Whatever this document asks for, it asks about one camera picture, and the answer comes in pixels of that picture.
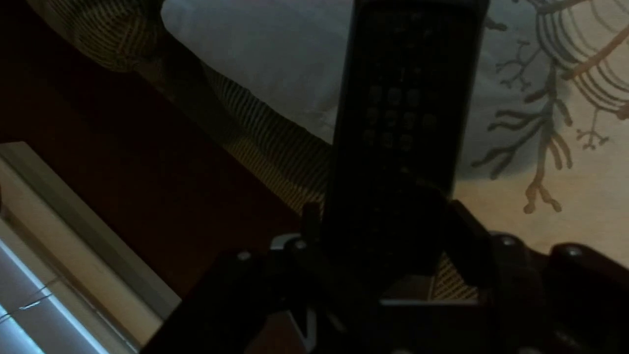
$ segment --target black remote control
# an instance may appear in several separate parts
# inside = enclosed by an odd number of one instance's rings
[[[487,0],[357,0],[322,245],[371,283],[432,273]]]

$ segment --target remote control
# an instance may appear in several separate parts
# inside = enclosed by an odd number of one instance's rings
[[[322,245],[371,283],[432,273],[485,0],[357,0]]]

